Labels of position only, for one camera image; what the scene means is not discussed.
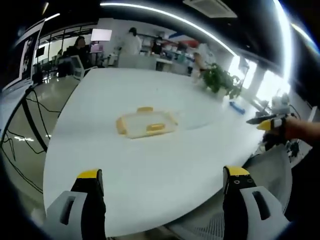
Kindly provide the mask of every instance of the white table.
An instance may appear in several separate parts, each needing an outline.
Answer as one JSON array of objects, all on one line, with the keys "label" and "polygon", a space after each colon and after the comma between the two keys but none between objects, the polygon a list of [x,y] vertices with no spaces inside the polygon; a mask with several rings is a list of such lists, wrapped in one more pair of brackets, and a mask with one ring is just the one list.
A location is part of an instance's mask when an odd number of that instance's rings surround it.
[{"label": "white table", "polygon": [[[238,101],[245,115],[187,76],[91,70],[66,103],[48,146],[45,209],[79,173],[100,168],[107,236],[146,231],[185,215],[221,189],[223,166],[242,166],[262,138],[246,124],[255,108]],[[139,139],[118,135],[117,118],[143,106],[172,111],[178,130]]]}]

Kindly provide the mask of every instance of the person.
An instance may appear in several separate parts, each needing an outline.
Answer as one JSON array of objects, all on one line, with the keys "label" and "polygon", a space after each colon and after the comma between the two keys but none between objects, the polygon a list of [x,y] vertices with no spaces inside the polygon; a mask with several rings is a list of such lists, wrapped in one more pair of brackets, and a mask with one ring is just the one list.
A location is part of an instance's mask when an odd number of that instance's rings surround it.
[{"label": "person", "polygon": [[80,61],[82,63],[82,66],[87,69],[89,68],[89,57],[88,53],[86,51],[86,41],[83,36],[78,36],[75,40],[75,43],[73,46],[69,46],[66,51],[63,53],[64,57],[71,57],[78,55],[80,58]]},{"label": "person", "polygon": [[158,36],[156,39],[151,41],[151,53],[160,55],[162,52],[162,37]]},{"label": "person", "polygon": [[291,169],[292,188],[285,217],[291,224],[277,238],[310,239],[317,232],[319,201],[317,192],[320,157],[320,122],[307,122],[295,117],[287,117],[284,124],[287,140],[300,139],[312,149]]},{"label": "person", "polygon": [[197,49],[194,51],[194,65],[192,75],[197,77],[200,73],[205,71],[209,65],[216,62],[216,57],[214,55],[214,45],[208,43],[200,43]]},{"label": "person", "polygon": [[59,58],[61,58],[62,57],[62,49],[60,49],[59,51],[58,51],[58,53],[57,53],[57,55],[55,56],[55,59],[54,59],[54,65],[55,66],[58,66],[58,64],[59,64]]},{"label": "person", "polygon": [[128,33],[124,36],[120,44],[120,55],[138,55],[142,47],[141,39],[137,36],[137,29],[130,28]]}]

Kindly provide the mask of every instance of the green plant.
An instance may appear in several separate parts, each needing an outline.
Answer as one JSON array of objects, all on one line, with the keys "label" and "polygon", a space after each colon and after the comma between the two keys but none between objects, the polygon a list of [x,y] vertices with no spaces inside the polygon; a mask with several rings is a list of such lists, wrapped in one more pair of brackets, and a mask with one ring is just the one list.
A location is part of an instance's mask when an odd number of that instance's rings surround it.
[{"label": "green plant", "polygon": [[217,93],[220,88],[226,89],[226,96],[230,99],[238,97],[241,93],[241,81],[237,76],[231,76],[228,71],[222,69],[216,63],[210,65],[203,74],[203,81],[213,93]]}]

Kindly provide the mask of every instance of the plastic container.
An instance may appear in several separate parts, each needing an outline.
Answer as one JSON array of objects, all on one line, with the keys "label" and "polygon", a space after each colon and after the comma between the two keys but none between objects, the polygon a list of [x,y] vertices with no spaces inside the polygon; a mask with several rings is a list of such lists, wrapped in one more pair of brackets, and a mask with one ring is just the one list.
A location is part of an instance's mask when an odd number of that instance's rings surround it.
[{"label": "plastic container", "polygon": [[171,133],[177,125],[170,112],[153,111],[152,107],[138,108],[136,113],[125,114],[116,121],[118,133],[130,139]]}]

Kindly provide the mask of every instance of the white lab coat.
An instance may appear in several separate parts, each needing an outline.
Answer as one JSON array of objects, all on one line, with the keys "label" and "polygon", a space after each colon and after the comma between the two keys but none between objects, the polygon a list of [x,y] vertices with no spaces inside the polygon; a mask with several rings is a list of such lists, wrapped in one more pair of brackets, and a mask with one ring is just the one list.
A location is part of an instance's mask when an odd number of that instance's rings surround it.
[{"label": "white lab coat", "polygon": [[142,47],[142,42],[138,36],[134,36],[129,32],[124,36],[120,47],[122,47],[120,55],[138,55]]},{"label": "white lab coat", "polygon": [[[216,57],[213,51],[209,48],[208,44],[201,43],[198,48],[194,51],[194,53],[200,54],[202,59],[202,66],[209,67],[209,65],[214,64],[216,62]],[[196,63],[193,65],[194,71],[199,71],[199,67]]]}]

